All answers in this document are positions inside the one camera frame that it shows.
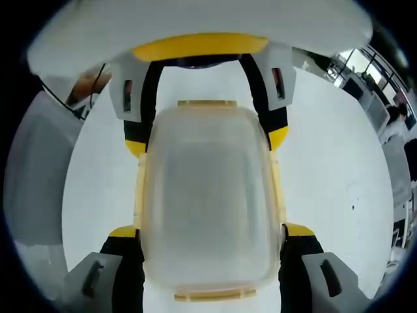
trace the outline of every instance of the person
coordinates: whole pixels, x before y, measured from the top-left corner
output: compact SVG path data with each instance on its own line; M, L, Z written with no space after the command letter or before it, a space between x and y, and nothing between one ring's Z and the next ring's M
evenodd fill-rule
M67 106L73 107L77 103L91 96L92 93L101 93L104 86L111 78L108 67L104 67L103 73L100 72L101 65L85 71L76 77L64 76L41 76L46 89L46 93L50 91Z
M379 136L379 141L384 145L392 136L398 135L403 139L404 143L407 142L409 130L404 123L407 119L406 105L401 103L399 106L390 106L387 110L390 114L390 120L382 134Z

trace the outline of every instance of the white plastic panel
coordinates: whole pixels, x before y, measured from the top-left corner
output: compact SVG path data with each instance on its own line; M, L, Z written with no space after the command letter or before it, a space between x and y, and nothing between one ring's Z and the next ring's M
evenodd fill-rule
M111 62L112 79L109 83L110 97L119 119L141 122L141 96L143 82L149 68L148 62L138 61L131 53L118 56ZM124 107L124 83L132 81L129 110Z
M73 76L148 42L207 32L333 55L363 46L372 24L348 0L72 1L32 43L28 60L33 72Z
M291 104L295 88L292 49L281 44L269 44L262 52L254 54L253 58L265 83L269 110L273 111ZM281 72L280 83L283 87L283 98L278 98L272 68L278 68Z

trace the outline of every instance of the plastic bin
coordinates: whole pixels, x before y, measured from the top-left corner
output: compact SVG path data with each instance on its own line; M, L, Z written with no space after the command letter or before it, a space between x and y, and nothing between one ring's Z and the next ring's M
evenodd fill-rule
M256 114L230 106L160 112L140 200L147 279L174 291L222 291L276 277L274 197Z

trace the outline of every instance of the yellow clip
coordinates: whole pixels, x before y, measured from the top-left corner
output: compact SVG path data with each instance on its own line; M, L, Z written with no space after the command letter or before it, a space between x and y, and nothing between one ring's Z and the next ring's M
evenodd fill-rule
M180 302L213 302L243 299L255 295L255 289L234 289L213 292L182 292L176 293L174 299Z
M311 229L292 223L285 223L288 229L288 236L290 237L302 237L302 236L314 236Z
M269 141L271 142L271 151L274 151L280 147L280 145L284 142L285 137L287 137L288 130L289 127L285 126L268 134Z
M279 225L287 220L287 208L285 207L284 191L281 183L280 168L276 161L275 151L270 151L270 163L272 170L272 180L274 183L275 195L275 223Z
M132 226L123 226L113 230L109 237L127 237L134 238L136 236L136 229Z
M238 33L201 33L169 37L132 50L139 60L151 62L197 55L260 52L268 44L265 37Z
M139 168L137 170L136 179L136 195L133 213L133 225L135 228L139 230L142 227L143 202L145 201L143 191L145 188L146 157L146 153L142 153L139 157Z
M237 102L234 100L179 100L178 106L237 107Z
M133 142L131 140L124 141L129 151L137 158L141 153L145 153L146 144L143 142Z

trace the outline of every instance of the desk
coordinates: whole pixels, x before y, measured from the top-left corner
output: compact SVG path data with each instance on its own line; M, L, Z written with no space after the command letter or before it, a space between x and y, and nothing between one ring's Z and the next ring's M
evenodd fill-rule
M324 250L354 270L360 288L373 297L390 255L393 225L390 176L381 145L353 97L308 72L296 74L288 107L290 132L278 151L288 221L310 227ZM164 69L157 111L191 98L235 99L238 105L252 106L238 62L204 70ZM62 219L69 271L88 253L99 252L112 230L132 223L136 170L137 160L124 146L123 124L106 87L84 123L66 177ZM147 289L148 283L145 310L147 299L159 297L152 286ZM278 286L223 305L244 303L248 311L279 312Z
M388 100L378 86L375 85L371 90L367 83L356 74L352 73L347 76L346 84L348 83L355 84L357 88L362 90L363 94L358 101L369 117L375 132L380 136L390 120L390 114L384 104L384 102L388 103Z

